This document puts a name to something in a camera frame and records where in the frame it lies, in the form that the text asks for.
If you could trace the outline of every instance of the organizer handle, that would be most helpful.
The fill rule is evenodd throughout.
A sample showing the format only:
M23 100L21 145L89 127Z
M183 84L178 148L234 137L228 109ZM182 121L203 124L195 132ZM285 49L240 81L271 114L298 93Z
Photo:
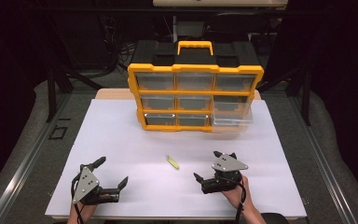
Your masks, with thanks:
M178 55L181 48L192 49L209 49L211 55L213 55L212 42L211 41L179 41L178 42Z

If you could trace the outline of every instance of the gray surface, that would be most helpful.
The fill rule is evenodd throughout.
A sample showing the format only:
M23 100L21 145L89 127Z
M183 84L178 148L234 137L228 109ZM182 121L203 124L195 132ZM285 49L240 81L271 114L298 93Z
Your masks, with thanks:
M280 137L310 223L342 223L324 180L311 155L311 145L296 120L295 110L284 94L263 94Z
M268 56L260 58L262 64L266 64ZM127 74L116 71L113 75L94 78L96 82L105 87L126 88ZM44 216L49 202L50 191L54 189L66 162L69 150L81 122L94 97L95 91L73 80L75 91L64 109L61 119L56 124L58 127L66 127L67 132L62 140L47 140L43 145L39 159L34 165L33 171L23 186L16 202L9 210L6 223L52 223L50 217ZM48 96L46 82L35 88L36 102L31 117L25 126L18 144L13 149L12 155L0 174L0 198L4 193L10 179L13 177L25 155L33 149L35 139L45 126L48 117ZM342 223L327 187L322 179L314 159L310 153L310 142L300 128L300 120L296 119L296 109L282 92L262 94L268 104L271 116L281 139L284 153L289 162L299 192L306 198L306 210L310 223ZM343 194L348 199L352 212L358 220L358 183L351 171L342 161L337 148L334 126L323 102L314 94L311 96L310 122L311 128L318 139L324 155L343 189ZM291 223L305 224L307 220L301 218Z

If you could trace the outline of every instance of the table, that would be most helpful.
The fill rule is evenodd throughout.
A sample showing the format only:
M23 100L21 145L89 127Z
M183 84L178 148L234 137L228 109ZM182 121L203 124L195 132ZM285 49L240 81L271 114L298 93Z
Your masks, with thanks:
M128 90L120 90L123 95ZM72 147L62 177L46 215L66 218L71 202L70 186L80 164L101 156L106 162L94 174L103 188L116 188L126 176L119 203L101 204L95 214L103 219L232 219L235 209L221 193L203 194L193 173L211 178L213 151L235 152L249 169L255 206L260 212L288 218L307 214L296 188L267 105L252 103L254 124L242 133L177 132L142 130L134 100L92 100ZM175 170L166 155L180 165Z
M285 7L287 0L153 0L155 7Z

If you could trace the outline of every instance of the human hand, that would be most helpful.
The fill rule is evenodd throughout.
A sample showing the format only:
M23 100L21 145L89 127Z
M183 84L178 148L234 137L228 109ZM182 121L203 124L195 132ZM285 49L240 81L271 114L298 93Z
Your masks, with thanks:
M255 205L252 201L252 196L249 190L249 180L248 177L242 176L241 184L246 190L246 199L242 207L242 216L245 218L247 223L249 224L265 224L266 221L264 218L261 217L260 212L257 210ZM240 186L237 186L235 189L228 190L228 191L222 191L223 195L226 196L228 201L231 203L231 205L235 208L238 208L238 206L241 203L241 195L242 195L242 188Z
M84 223L88 222L97 209L98 204L83 205L83 203L77 203L77 207L80 210L80 215ZM69 213L68 224L77 224L77 212L75 206L71 204L71 211Z

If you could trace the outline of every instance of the wrist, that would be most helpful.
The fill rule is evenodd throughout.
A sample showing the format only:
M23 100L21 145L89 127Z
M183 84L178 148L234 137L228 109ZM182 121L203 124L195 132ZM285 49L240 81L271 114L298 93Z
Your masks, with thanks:
M266 223L261 217L260 212L254 206L246 207L241 214L248 224Z

